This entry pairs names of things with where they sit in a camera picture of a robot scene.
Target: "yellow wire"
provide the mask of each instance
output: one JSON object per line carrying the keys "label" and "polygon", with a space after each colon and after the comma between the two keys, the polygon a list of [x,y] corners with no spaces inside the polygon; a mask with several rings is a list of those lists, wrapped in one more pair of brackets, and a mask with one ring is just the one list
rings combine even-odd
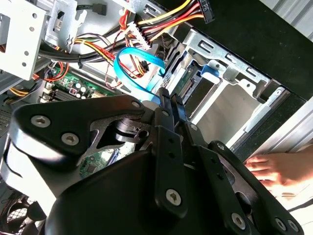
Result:
{"label": "yellow wire", "polygon": [[166,28],[164,28],[162,31],[160,31],[156,36],[154,36],[152,39],[150,39],[149,41],[152,42],[153,40],[157,39],[160,35],[162,35],[164,32],[166,32],[168,29],[178,25],[178,24],[181,24],[185,21],[188,21],[188,20],[191,20],[191,19],[194,19],[194,18],[203,18],[203,15],[202,14],[196,14],[196,15],[193,15],[193,16],[189,16],[185,19],[182,19],[180,21],[177,21],[176,23],[170,25],[170,26],[167,26]]}
{"label": "yellow wire", "polygon": [[[134,47],[134,45],[133,45],[133,43],[132,43],[131,40],[129,41],[129,44],[131,45],[131,47]],[[140,73],[141,75],[144,75],[145,73],[144,73],[144,71],[142,70],[142,66],[141,66],[140,61],[139,61],[139,58],[138,58],[137,56],[135,56],[135,63],[136,63],[136,65],[137,65],[138,69],[139,69],[139,73]]]}
{"label": "yellow wire", "polygon": [[82,43],[82,44],[90,46],[92,49],[97,51],[100,55],[102,55],[104,58],[106,58],[108,61],[110,61],[112,63],[112,60],[109,57],[107,57],[104,53],[102,53],[102,51],[100,51],[98,48],[94,47],[92,44],[90,44],[90,43],[88,43],[88,42],[86,42],[84,40],[81,40],[81,39],[76,39],[75,42]]}
{"label": "yellow wire", "polygon": [[186,2],[184,2],[183,5],[179,6],[178,8],[174,9],[174,10],[171,10],[163,15],[160,15],[158,17],[155,17],[155,18],[152,18],[152,19],[149,19],[149,20],[145,20],[145,21],[139,21],[138,24],[147,24],[147,23],[152,23],[152,22],[155,22],[155,21],[159,21],[159,20],[162,20],[168,16],[171,16],[171,15],[174,15],[176,12],[179,12],[180,10],[184,9],[189,3],[190,3],[191,0],[187,0]]}
{"label": "yellow wire", "polygon": [[24,97],[24,96],[25,96],[24,94],[19,94],[19,93],[15,92],[12,88],[10,88],[10,91],[11,91],[13,94],[17,95],[17,96],[20,96],[20,97]]}
{"label": "yellow wire", "polygon": [[20,91],[18,89],[15,89],[14,87],[12,87],[11,89],[13,89],[15,92],[18,92],[18,93],[21,93],[21,94],[28,94],[28,92]]}

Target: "motherboard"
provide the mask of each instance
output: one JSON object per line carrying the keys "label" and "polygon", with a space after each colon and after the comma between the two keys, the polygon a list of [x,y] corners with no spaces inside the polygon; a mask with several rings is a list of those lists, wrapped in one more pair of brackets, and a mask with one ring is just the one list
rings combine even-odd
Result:
{"label": "motherboard", "polygon": [[[53,74],[59,72],[60,68],[52,70]],[[40,102],[98,98],[111,95],[113,94],[68,72],[61,80],[46,83]]]}

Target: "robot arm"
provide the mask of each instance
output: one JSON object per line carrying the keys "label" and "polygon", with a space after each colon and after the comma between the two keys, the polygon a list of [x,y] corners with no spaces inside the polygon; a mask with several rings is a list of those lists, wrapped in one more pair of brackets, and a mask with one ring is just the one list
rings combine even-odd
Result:
{"label": "robot arm", "polygon": [[[179,96],[158,93],[154,111],[121,95],[14,112],[1,174],[39,202],[45,234],[304,234],[223,143],[207,145]],[[125,142],[134,153],[80,179],[85,156]]]}

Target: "fan grille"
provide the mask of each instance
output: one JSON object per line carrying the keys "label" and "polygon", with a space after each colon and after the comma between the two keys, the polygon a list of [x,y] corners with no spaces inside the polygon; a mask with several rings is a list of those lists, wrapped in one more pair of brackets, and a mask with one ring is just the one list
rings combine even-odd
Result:
{"label": "fan grille", "polygon": [[[29,204],[32,204],[34,201],[28,198],[28,199],[27,199],[27,202],[28,202]],[[6,221],[7,221],[7,222],[10,222],[10,221],[13,220],[13,219],[20,218],[20,217],[22,217],[22,216],[25,216],[26,213],[27,213],[27,209],[26,209],[26,208],[18,209],[18,210],[16,210],[16,211],[11,212],[11,213],[8,215]],[[19,232],[16,233],[16,235],[21,235],[22,232],[23,232],[23,230],[24,230],[24,228],[20,229]]]}

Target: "metal frame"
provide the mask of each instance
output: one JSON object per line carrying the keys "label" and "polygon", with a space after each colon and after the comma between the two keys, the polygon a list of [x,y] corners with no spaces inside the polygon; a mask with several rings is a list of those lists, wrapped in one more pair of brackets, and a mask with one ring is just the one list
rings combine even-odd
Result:
{"label": "metal frame", "polygon": [[231,148],[235,142],[245,133],[249,133],[253,127],[272,109],[273,104],[280,97],[283,96],[283,93],[286,89],[279,87],[274,91],[274,93],[268,98],[265,104],[260,104],[255,111],[253,112],[251,118],[242,126],[242,128],[231,138],[226,146]]}
{"label": "metal frame", "polygon": [[[78,27],[85,21],[87,16],[87,11],[83,10],[76,20],[76,7],[77,1],[75,0],[55,0],[45,35],[47,42],[61,47],[68,52],[72,51]],[[55,24],[60,11],[64,12],[62,26],[59,32],[55,32]]]}
{"label": "metal frame", "polygon": [[46,12],[24,0],[2,0],[0,13],[10,18],[6,50],[0,52],[0,69],[30,80],[45,28]]}
{"label": "metal frame", "polygon": [[[51,61],[46,58],[38,59],[34,68],[34,72],[38,72],[45,68],[50,62]],[[22,81],[24,80],[7,72],[0,74],[0,94],[5,93],[8,89],[18,85]]]}
{"label": "metal frame", "polygon": [[254,153],[296,152],[313,139],[313,97]]}

